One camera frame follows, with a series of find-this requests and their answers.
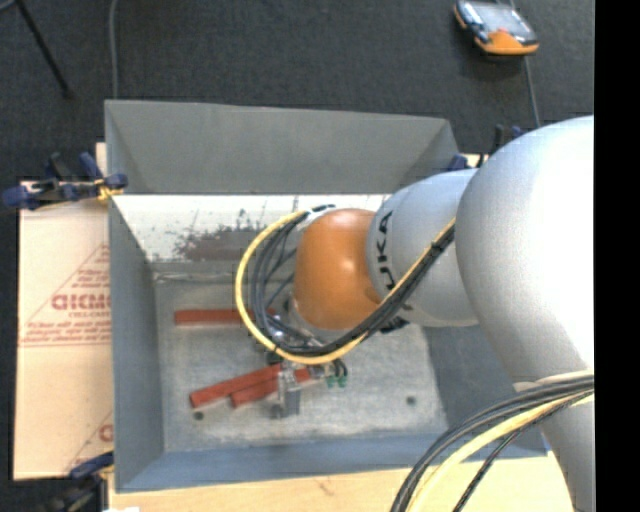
black wire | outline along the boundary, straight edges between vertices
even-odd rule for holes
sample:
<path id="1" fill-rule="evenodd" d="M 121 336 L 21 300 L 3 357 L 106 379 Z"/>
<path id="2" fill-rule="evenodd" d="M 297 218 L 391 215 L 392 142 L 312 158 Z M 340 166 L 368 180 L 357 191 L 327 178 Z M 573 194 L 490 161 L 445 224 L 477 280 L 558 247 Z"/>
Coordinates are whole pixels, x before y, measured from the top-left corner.
<path id="1" fill-rule="evenodd" d="M 459 426 L 448 430 L 429 447 L 403 482 L 393 502 L 391 512 L 404 511 L 427 467 L 453 443 L 479 428 L 496 421 L 524 412 L 551 400 L 593 389 L 593 376 L 571 379 L 567 382 L 545 384 L 531 390 L 522 391 L 506 400 L 498 402 L 465 420 Z"/>
<path id="2" fill-rule="evenodd" d="M 465 489 L 465 491 L 462 494 L 462 496 L 460 496 L 460 499 L 458 500 L 458 503 L 456 503 L 456 506 L 453 508 L 452 512 L 460 512 L 464 508 L 464 506 L 467 504 L 467 502 L 469 501 L 469 498 L 471 498 L 471 495 L 475 492 L 476 488 L 478 487 L 478 485 L 480 484 L 480 482 L 482 481 L 484 476 L 487 474 L 489 469 L 491 469 L 491 466 L 493 465 L 495 460 L 498 458 L 500 453 L 502 453 L 502 451 L 507 446 L 509 446 L 511 443 L 513 443 L 518 437 L 520 437 L 527 430 L 530 430 L 535 425 L 543 422 L 544 420 L 546 420 L 547 418 L 549 418 L 551 415 L 555 414 L 556 412 L 558 412 L 558 411 L 560 411 L 562 409 L 566 409 L 567 407 L 575 404 L 576 402 L 582 400 L 583 398 L 586 398 L 591 393 L 592 393 L 592 391 L 587 391 L 586 393 L 583 393 L 580 396 L 577 396 L 576 398 L 574 398 L 572 400 L 569 400 L 567 402 L 564 402 L 562 404 L 557 405 L 553 409 L 551 409 L 551 410 L 547 411 L 546 413 L 542 414 L 540 417 L 533 419 L 531 422 L 527 423 L 526 425 L 523 425 L 519 429 L 513 431 L 508 436 L 506 436 L 502 440 L 502 442 L 485 459 L 484 463 L 482 464 L 482 466 L 480 467 L 478 472 L 475 474 L 475 476 L 473 477 L 473 479 L 471 480 L 471 482 L 469 483 L 469 485 Z"/>
<path id="3" fill-rule="evenodd" d="M 354 339 L 366 335 L 365 339 L 373 335 L 376 331 L 382 328 L 392 317 L 396 315 L 402 305 L 405 303 L 409 295 L 414 291 L 419 284 L 422 277 L 435 263 L 437 258 L 446 250 L 446 248 L 453 242 L 455 229 L 451 226 L 437 242 L 432 243 L 431 250 L 422 257 L 416 268 L 412 271 L 411 275 L 395 290 L 391 299 L 387 300 L 381 307 L 376 309 L 371 315 L 363 320 L 355 328 L 351 329 L 348 333 L 342 335 L 337 340 L 325 343 L 322 346 L 288 346 L 277 340 L 271 340 L 278 346 L 278 348 L 285 348 L 292 354 L 296 355 L 326 355 L 338 350 Z M 264 313 L 262 305 L 255 304 L 261 311 L 260 315 Z M 288 328 L 286 331 L 289 334 L 301 336 L 301 339 L 309 340 L 309 336 L 295 329 Z"/>

black cable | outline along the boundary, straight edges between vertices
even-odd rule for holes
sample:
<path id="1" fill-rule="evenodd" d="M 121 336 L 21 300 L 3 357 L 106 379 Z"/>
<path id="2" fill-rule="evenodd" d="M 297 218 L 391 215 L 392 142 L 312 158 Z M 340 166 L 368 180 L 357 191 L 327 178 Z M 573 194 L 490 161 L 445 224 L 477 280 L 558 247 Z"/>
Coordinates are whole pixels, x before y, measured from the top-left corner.
<path id="1" fill-rule="evenodd" d="M 439 240 L 432 243 L 431 250 L 422 257 L 422 259 L 416 265 L 415 269 L 412 271 L 411 275 L 408 276 L 400 286 L 398 286 L 398 288 L 394 291 L 393 297 L 387 300 L 380 308 L 376 309 L 376 311 L 369 315 L 359 325 L 351 329 L 348 333 L 339 337 L 337 340 L 330 343 L 325 343 L 322 346 L 313 347 L 288 346 L 277 340 L 272 340 L 273 343 L 278 346 L 278 348 L 285 349 L 288 352 L 296 355 L 326 355 L 334 352 L 335 350 L 338 350 L 339 348 L 343 347 L 344 345 L 360 336 L 366 335 L 367 337 L 369 337 L 373 335 L 387 322 L 389 322 L 389 320 L 393 318 L 400 310 L 402 305 L 417 287 L 420 280 L 426 274 L 429 268 L 431 268 L 437 258 L 453 242 L 454 232 L 455 229 L 452 225 L 445 233 L 441 235 Z M 260 309 L 260 311 L 254 311 L 256 318 L 258 315 L 262 316 L 264 314 L 262 305 L 259 303 L 254 303 L 254 305 L 256 308 Z M 287 332 L 289 334 L 292 334 L 294 337 L 300 336 L 301 339 L 305 339 L 307 341 L 309 339 L 308 335 L 300 333 L 295 329 L 289 328 Z"/>
<path id="2" fill-rule="evenodd" d="M 113 88 L 113 98 L 117 99 L 119 94 L 119 71 L 118 71 L 118 48 L 116 44 L 116 9 L 118 0 L 111 0 L 109 6 L 109 52 L 111 54 L 111 80 Z"/>
<path id="3" fill-rule="evenodd" d="M 548 403 L 551 400 L 593 389 L 593 386 L 593 376 L 571 379 L 566 382 L 545 384 L 531 390 L 522 391 L 514 397 L 498 402 L 472 415 L 462 424 L 445 432 L 429 447 L 427 452 L 409 472 L 409 475 L 400 487 L 393 502 L 391 512 L 401 512 L 406 509 L 420 478 L 428 466 L 444 450 L 467 434 L 479 428 L 484 428 L 492 422 L 504 421 L 510 416 Z"/>
<path id="4" fill-rule="evenodd" d="M 549 418 L 551 415 L 555 414 L 556 412 L 558 412 L 558 411 L 560 411 L 562 409 L 566 409 L 567 407 L 570 407 L 571 405 L 573 405 L 576 402 L 582 400 L 583 398 L 586 398 L 591 393 L 592 393 L 592 391 L 587 391 L 586 393 L 583 393 L 583 394 L 577 396 L 573 400 L 569 400 L 569 401 L 567 401 L 565 403 L 557 405 L 556 407 L 554 407 L 553 409 L 547 411 L 546 413 L 544 413 L 540 417 L 535 418 L 531 422 L 527 423 L 526 425 L 523 425 L 519 429 L 511 432 L 508 436 L 506 436 L 502 440 L 502 442 L 485 459 L 485 461 L 483 462 L 482 466 L 480 467 L 478 472 L 475 474 L 475 476 L 473 477 L 473 479 L 471 480 L 471 482 L 469 483 L 469 485 L 465 489 L 465 491 L 462 494 L 462 496 L 460 496 L 460 499 L 458 500 L 458 503 L 456 503 L 456 506 L 453 508 L 452 512 L 460 512 L 464 508 L 464 506 L 467 504 L 467 502 L 469 501 L 469 498 L 471 498 L 471 495 L 475 492 L 476 488 L 478 487 L 478 485 L 480 484 L 480 482 L 482 481 L 484 476 L 487 474 L 489 469 L 491 469 L 491 466 L 493 465 L 495 460 L 498 458 L 500 453 L 502 453 L 502 451 L 507 446 L 509 446 L 511 443 L 513 443 L 518 437 L 520 437 L 527 430 L 530 430 L 531 428 L 533 428 L 537 424 L 543 422 L 544 420 L 546 420 L 547 418 Z"/>

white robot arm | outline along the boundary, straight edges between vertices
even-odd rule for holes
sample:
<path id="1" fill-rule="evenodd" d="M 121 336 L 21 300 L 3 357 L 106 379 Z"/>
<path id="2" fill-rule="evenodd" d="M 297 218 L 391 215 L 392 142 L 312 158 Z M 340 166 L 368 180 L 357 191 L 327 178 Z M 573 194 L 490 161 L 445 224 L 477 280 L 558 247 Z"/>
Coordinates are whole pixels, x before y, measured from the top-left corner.
<path id="1" fill-rule="evenodd" d="M 479 169 L 410 185 L 377 212 L 321 216 L 297 248 L 297 324 L 323 336 L 362 325 L 453 220 L 455 241 L 398 316 L 430 327 L 479 323 L 514 383 L 593 372 L 593 144 L 593 117 L 557 123 L 518 137 Z M 244 317 L 253 326 L 246 311 Z M 318 360 L 339 357 L 363 333 Z M 303 364 L 315 360 L 277 353 Z M 595 510 L 593 402 L 554 415 L 543 431 L 574 506 Z"/>

gray container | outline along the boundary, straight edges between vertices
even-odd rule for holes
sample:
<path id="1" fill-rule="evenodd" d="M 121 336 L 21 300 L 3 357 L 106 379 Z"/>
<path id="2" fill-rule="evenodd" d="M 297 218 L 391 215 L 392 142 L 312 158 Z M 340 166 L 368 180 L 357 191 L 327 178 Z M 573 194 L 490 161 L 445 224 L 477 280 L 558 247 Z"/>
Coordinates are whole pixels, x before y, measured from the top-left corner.
<path id="1" fill-rule="evenodd" d="M 264 353 L 242 325 L 173 322 L 177 309 L 233 307 L 250 226 L 327 195 L 376 209 L 440 172 L 457 151 L 447 121 L 109 101 L 106 123 L 109 172 L 130 179 L 109 212 L 118 491 L 411 466 L 451 422 L 442 397 L 458 408 L 486 399 L 462 381 L 441 389 L 451 368 L 439 372 L 427 331 L 409 326 L 347 355 L 347 387 L 305 387 L 299 416 L 272 419 L 270 399 L 194 414 L 191 391 L 264 366 Z M 223 250 L 185 249 L 215 230 L 228 235 Z M 508 379 L 487 357 L 500 384 L 490 389 L 504 395 Z"/>

